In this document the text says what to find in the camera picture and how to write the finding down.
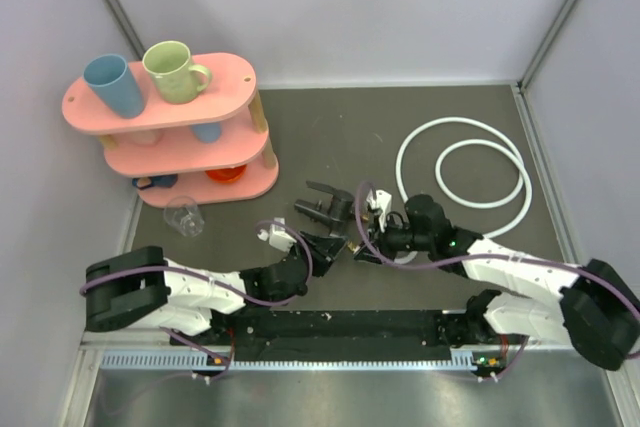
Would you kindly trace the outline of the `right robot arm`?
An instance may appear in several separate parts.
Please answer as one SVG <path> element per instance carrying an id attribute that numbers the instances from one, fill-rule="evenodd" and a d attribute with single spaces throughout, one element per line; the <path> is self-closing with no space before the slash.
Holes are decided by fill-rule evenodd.
<path id="1" fill-rule="evenodd" d="M 520 335 L 572 346 L 609 371 L 638 358 L 639 299 L 609 263 L 566 264 L 509 249 L 453 225 L 426 194 L 409 198 L 403 215 L 390 207 L 385 191 L 357 195 L 362 248 L 391 266 L 400 251 L 423 252 L 431 268 L 491 284 L 466 307 L 474 340 Z"/>

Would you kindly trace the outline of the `black faucet mixer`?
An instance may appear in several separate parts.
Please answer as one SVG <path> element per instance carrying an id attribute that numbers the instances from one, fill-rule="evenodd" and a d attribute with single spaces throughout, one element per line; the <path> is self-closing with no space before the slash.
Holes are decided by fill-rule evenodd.
<path id="1" fill-rule="evenodd" d="M 330 237 L 347 238 L 348 223 L 355 219 L 355 197 L 350 192 L 338 189 L 328 184 L 307 181 L 309 189 L 328 194 L 329 204 L 324 206 L 321 201 L 312 203 L 304 199 L 294 202 L 296 212 L 307 216 L 311 221 L 322 224 L 328 229 Z"/>

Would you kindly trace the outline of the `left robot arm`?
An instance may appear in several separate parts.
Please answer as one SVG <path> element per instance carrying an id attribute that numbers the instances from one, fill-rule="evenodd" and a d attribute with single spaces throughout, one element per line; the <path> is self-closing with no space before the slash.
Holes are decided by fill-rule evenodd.
<path id="1" fill-rule="evenodd" d="M 224 316 L 306 295 L 309 280 L 324 276 L 346 244 L 344 236 L 302 232 L 289 239 L 280 261 L 227 273 L 178 264 L 159 246 L 130 251 L 86 269 L 80 289 L 85 328 L 95 333 L 166 328 L 216 343 L 226 334 Z"/>

